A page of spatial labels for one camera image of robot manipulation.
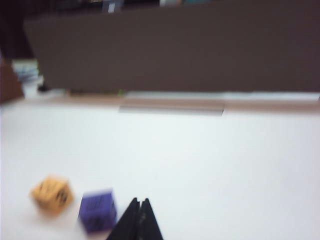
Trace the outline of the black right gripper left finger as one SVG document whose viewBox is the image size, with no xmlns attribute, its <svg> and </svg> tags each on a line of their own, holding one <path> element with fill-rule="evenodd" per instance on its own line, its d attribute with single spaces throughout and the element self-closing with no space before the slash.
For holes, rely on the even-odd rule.
<svg viewBox="0 0 320 240">
<path fill-rule="evenodd" d="M 140 202 L 134 197 L 110 232 L 107 240 L 133 240 L 136 232 L 139 210 Z"/>
</svg>

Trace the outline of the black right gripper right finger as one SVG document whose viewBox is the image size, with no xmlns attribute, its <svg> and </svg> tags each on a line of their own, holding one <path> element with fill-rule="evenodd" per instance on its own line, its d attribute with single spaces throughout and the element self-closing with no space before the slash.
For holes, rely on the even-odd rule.
<svg viewBox="0 0 320 240">
<path fill-rule="evenodd" d="M 148 198 L 146 198 L 139 211 L 139 239 L 163 240 L 157 219 Z"/>
</svg>

